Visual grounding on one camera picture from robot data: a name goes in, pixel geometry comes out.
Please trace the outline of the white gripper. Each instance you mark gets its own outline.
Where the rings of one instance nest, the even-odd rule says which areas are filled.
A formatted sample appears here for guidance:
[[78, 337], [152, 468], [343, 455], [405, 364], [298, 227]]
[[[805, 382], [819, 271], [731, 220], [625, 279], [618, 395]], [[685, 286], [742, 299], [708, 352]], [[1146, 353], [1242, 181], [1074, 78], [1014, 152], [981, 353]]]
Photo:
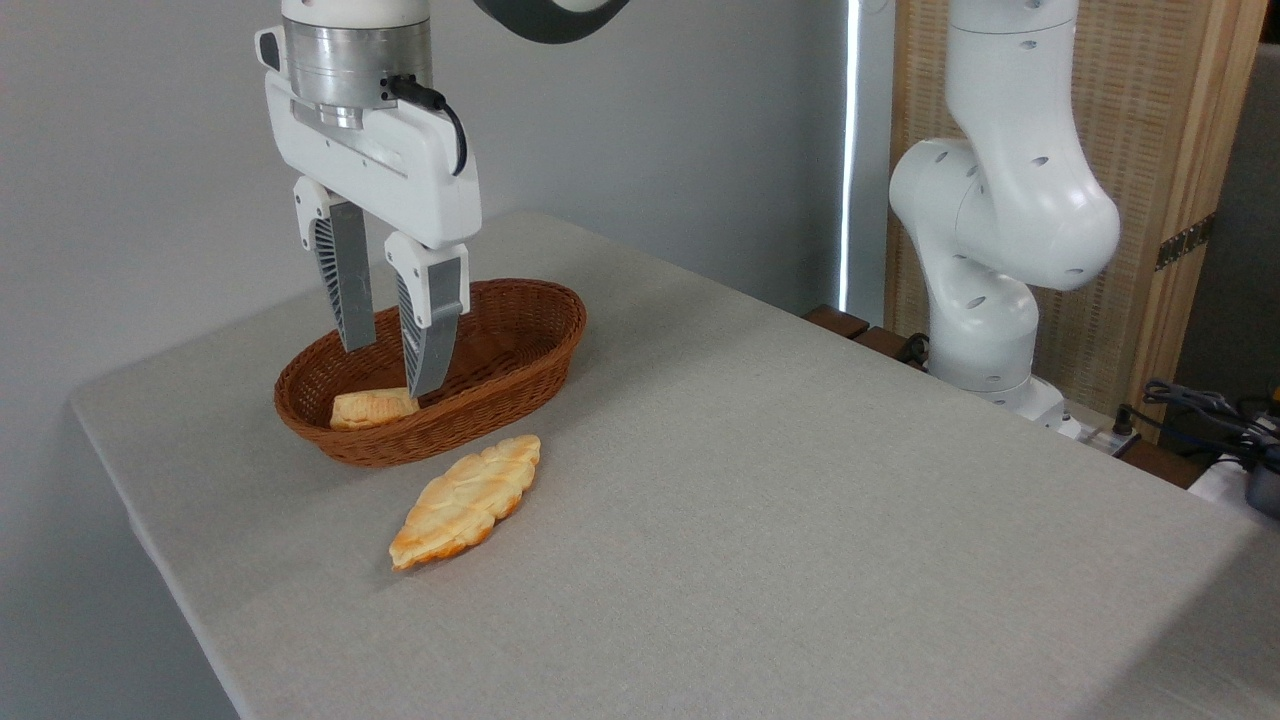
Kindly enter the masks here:
[[274, 26], [255, 40], [276, 149], [301, 174], [301, 242], [348, 352], [376, 342], [364, 210], [397, 231], [384, 251], [415, 398], [440, 388], [449, 370], [471, 304], [462, 242], [483, 222], [475, 159], [454, 122], [390, 86], [430, 81], [429, 42], [428, 26]]

